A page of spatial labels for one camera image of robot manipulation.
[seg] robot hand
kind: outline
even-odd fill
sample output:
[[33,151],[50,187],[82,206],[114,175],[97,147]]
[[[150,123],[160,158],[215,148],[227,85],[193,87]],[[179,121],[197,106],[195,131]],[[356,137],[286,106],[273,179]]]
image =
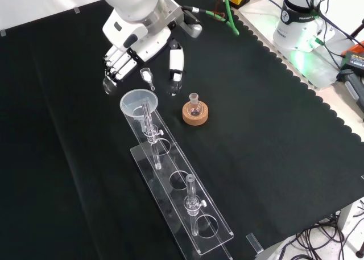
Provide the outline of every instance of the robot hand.
[[[106,0],[114,11],[103,32],[113,44],[104,56],[104,88],[111,94],[138,64],[154,57],[168,43],[171,29],[181,26],[191,37],[202,31],[200,22],[174,0]],[[172,95],[181,87],[184,56],[178,42],[171,42]]]

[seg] white wall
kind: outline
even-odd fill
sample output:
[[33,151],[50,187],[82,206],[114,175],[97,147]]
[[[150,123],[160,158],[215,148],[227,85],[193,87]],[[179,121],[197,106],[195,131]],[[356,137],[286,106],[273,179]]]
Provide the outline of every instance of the white wall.
[[98,0],[0,0],[0,30]]

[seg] small glass vial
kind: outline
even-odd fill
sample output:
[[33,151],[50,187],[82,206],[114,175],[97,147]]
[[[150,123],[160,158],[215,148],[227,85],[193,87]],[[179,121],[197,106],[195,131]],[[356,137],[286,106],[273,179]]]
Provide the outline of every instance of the small glass vial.
[[197,93],[191,93],[189,95],[189,104],[187,106],[187,112],[191,116],[198,116],[201,115],[204,111],[204,107],[202,104],[198,101],[198,94]]

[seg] acrylic stand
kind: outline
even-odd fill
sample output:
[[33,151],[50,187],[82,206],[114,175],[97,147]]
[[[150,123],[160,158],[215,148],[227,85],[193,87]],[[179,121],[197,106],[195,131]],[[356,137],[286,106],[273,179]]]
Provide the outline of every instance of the acrylic stand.
[[121,109],[138,139],[130,151],[186,260],[232,259],[234,236],[156,111],[153,92],[136,89]]

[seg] green light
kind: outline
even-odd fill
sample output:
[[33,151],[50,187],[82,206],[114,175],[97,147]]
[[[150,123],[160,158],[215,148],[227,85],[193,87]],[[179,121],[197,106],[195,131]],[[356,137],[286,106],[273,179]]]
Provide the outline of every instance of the green light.
[[292,58],[292,64],[299,70],[299,72],[304,74],[305,52],[303,52],[303,51],[294,51],[293,52],[293,58]]

